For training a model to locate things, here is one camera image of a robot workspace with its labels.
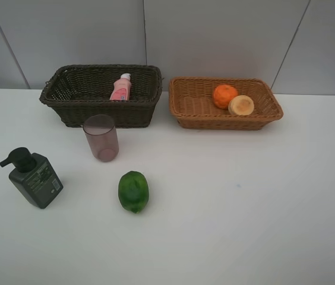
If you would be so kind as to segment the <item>dark green pump bottle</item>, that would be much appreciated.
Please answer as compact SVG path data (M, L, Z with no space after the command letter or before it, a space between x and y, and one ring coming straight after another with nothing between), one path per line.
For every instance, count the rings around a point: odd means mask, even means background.
M33 206L45 209L63 190L64 186L49 160L25 147L12 150L0 162L1 167L13 164L8 178Z

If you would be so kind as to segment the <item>pink lotion bottle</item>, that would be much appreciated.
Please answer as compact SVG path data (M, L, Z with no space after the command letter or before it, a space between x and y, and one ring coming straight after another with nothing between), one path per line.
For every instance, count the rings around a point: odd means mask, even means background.
M122 74L120 79L114 82L114 89L110 96L111 101L128 101L131 91L131 74Z

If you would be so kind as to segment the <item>peach coloured fruit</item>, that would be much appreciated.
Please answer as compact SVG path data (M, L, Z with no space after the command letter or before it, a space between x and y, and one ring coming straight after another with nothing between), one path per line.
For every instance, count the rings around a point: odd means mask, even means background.
M230 101L228 111L232 115L248 116L254 111L254 102L248 96L238 95Z

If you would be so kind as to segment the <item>light orange wicker basket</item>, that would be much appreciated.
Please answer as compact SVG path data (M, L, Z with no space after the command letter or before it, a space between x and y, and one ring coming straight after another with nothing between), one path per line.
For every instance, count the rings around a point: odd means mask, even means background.
M213 103L217 86L230 85L254 102L248 116L232 115ZM255 131L283 117L270 87L255 78L175 77L169 83L169 109L183 128Z

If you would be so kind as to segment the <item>green pepper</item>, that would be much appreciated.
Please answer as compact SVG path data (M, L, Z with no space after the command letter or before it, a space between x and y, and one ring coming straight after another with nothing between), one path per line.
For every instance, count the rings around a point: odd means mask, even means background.
M118 184L118 198L122 207L134 214L140 213L149 201L146 177L136 171L124 174Z

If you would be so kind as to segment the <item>dark brown wicker basket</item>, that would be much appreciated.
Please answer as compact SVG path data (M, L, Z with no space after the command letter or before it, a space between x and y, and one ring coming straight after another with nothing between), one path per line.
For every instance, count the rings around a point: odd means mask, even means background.
M114 82L131 76L128 101L111 101ZM152 65L67 65L46 82L40 101L67 127L81 127L91 116L109 115L117 128L146 128L162 93L162 74Z

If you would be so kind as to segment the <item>translucent pink plastic cup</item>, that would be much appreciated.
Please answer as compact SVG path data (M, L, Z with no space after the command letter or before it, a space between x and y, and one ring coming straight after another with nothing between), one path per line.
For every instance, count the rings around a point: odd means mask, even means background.
M94 115L83 124L92 155L101 162L111 162L119 153L115 122L109 115Z

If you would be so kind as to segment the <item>orange mandarin fruit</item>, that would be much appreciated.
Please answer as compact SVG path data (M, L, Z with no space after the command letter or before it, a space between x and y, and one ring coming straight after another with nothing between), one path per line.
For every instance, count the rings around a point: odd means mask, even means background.
M238 95L238 91L231 85L218 85L212 95L213 103L219 109L227 109L229 103Z

